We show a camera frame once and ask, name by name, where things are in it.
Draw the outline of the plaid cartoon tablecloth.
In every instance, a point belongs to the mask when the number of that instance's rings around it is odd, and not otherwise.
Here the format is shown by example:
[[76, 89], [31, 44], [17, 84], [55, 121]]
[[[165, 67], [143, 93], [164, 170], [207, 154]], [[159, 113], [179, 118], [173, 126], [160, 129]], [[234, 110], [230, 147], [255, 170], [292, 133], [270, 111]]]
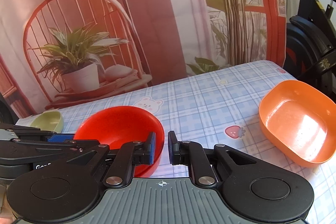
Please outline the plaid cartoon tablecloth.
[[305, 177], [315, 193], [307, 221], [335, 223], [335, 160], [315, 168], [301, 167], [278, 150], [259, 125], [261, 99], [289, 79], [289, 73], [270, 61], [237, 65], [61, 109], [63, 132], [75, 133], [87, 118], [109, 107], [157, 102], [154, 115], [179, 140], [193, 140], [206, 148], [227, 144]]

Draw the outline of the black exercise bike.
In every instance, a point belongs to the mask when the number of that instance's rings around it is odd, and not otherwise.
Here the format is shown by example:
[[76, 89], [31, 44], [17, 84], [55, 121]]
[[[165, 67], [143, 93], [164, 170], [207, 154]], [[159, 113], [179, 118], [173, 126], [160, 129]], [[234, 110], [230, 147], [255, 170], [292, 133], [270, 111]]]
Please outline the black exercise bike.
[[319, 0], [299, 0], [298, 13], [286, 24], [284, 69], [335, 101], [335, 0], [324, 9]]

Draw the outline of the red round bowl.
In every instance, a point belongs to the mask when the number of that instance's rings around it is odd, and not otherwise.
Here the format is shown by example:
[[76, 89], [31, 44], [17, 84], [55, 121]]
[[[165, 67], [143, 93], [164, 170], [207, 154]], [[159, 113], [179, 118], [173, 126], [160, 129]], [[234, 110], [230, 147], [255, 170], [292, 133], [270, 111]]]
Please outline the red round bowl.
[[97, 140], [118, 149], [129, 141], [146, 141], [155, 133], [155, 154], [153, 165], [135, 168], [136, 177], [150, 177], [159, 166], [165, 142], [161, 122], [150, 112], [135, 106], [115, 106], [101, 110], [86, 119], [77, 129], [75, 140]]

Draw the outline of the light green dish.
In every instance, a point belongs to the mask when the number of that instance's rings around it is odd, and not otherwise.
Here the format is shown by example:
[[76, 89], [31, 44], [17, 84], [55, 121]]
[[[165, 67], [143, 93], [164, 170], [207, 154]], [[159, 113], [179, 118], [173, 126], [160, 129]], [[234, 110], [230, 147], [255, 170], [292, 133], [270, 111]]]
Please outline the light green dish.
[[64, 127], [64, 120], [59, 111], [46, 111], [36, 117], [30, 126], [60, 134]]

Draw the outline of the orange rectangular dish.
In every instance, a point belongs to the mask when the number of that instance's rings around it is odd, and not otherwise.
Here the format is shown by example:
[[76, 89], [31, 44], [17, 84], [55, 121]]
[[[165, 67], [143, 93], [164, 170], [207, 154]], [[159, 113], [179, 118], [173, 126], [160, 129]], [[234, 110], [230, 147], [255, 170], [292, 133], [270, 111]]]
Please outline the orange rectangular dish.
[[262, 133], [300, 166], [313, 168], [335, 155], [335, 103], [314, 87], [286, 80], [259, 104]]

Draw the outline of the printed room backdrop cloth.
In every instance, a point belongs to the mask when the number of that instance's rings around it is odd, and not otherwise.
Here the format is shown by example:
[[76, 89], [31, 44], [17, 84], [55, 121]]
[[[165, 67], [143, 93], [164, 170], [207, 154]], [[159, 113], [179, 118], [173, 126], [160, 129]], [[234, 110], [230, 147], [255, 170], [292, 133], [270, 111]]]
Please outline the printed room backdrop cloth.
[[285, 59], [285, 0], [1, 0], [1, 106], [25, 118]]

